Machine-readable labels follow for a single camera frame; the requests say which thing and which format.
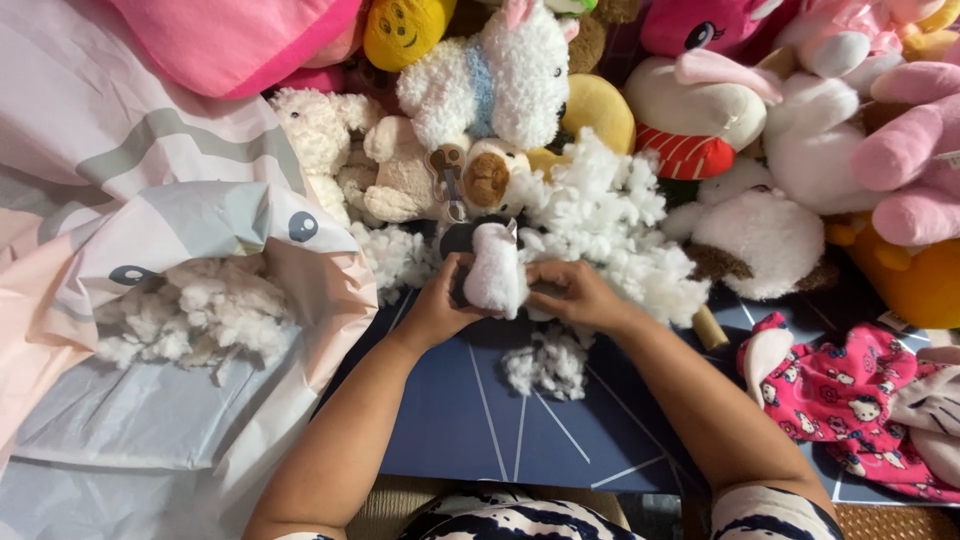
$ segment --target yellow plush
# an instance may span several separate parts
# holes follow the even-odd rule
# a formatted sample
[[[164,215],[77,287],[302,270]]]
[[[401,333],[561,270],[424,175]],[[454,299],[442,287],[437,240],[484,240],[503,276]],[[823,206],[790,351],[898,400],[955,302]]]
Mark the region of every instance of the yellow plush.
[[[910,25],[900,36],[907,61],[941,61],[960,34],[945,30],[960,16],[960,0],[947,0],[936,13]]]
[[[885,260],[892,246],[870,225],[870,214],[858,216],[865,228],[847,253],[870,280],[883,302],[904,321],[922,329],[960,327],[960,239],[928,246],[906,261]]]
[[[620,91],[605,79],[587,73],[570,75],[567,80],[570,97],[560,121],[561,129],[579,138],[580,128],[590,126],[616,154],[632,154],[636,144],[636,123]],[[532,169],[543,171],[545,182],[550,182],[550,167],[567,161],[546,148],[527,152],[527,158]]]
[[[456,7],[457,0],[373,0],[364,53],[376,67],[397,72],[440,42]]]

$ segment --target blue scarf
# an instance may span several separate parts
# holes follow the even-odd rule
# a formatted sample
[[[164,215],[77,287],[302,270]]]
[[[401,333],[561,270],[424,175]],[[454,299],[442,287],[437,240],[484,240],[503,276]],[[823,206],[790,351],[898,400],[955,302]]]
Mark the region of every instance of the blue scarf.
[[[493,132],[493,78],[490,75],[490,63],[483,54],[480,36],[474,35],[467,41],[467,71],[470,85],[473,86],[473,100],[476,103],[476,120],[467,129],[474,139],[495,136]]]

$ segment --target pink rabbit ear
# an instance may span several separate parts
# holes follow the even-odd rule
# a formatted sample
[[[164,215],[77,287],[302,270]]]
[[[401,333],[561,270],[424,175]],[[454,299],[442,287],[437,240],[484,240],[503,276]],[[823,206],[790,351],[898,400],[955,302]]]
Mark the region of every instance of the pink rabbit ear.
[[[503,11],[507,14],[507,30],[513,30],[530,18],[536,0],[507,0]]]
[[[577,19],[562,18],[558,22],[560,22],[560,29],[564,31],[564,39],[567,43],[580,34],[580,21]]]
[[[783,101],[783,96],[774,83],[776,77],[761,74],[707,49],[693,49],[680,55],[675,73],[677,82],[681,85],[734,83],[753,90],[764,101]]]

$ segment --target hand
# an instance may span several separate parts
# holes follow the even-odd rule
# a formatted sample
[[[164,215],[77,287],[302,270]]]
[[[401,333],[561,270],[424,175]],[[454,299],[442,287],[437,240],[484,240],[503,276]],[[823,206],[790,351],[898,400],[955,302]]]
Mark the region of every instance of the hand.
[[[527,264],[527,283],[556,285],[563,296],[556,298],[531,292],[526,306],[544,311],[568,323],[580,324],[609,335],[629,327],[639,311],[620,299],[583,260],[531,262]]]
[[[413,352],[422,355],[467,325],[489,316],[490,313],[479,307],[457,307],[450,296],[457,270],[461,266],[470,268],[472,265],[473,254],[451,253],[447,256],[440,274],[423,286],[414,306],[391,334]]]

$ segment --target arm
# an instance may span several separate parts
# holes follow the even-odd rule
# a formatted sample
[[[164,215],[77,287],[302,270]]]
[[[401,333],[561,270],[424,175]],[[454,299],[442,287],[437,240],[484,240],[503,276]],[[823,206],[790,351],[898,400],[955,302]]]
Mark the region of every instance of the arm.
[[[403,387],[420,356],[483,317],[458,309],[453,276],[472,256],[450,254],[403,321],[353,368],[280,463],[244,540],[318,532],[336,540],[367,499],[390,442]]]
[[[763,410],[671,330],[618,298],[588,264],[532,263],[527,277],[566,289],[559,299],[532,292],[528,305],[606,333],[623,348],[715,499],[738,487],[765,485],[834,515],[816,473]]]

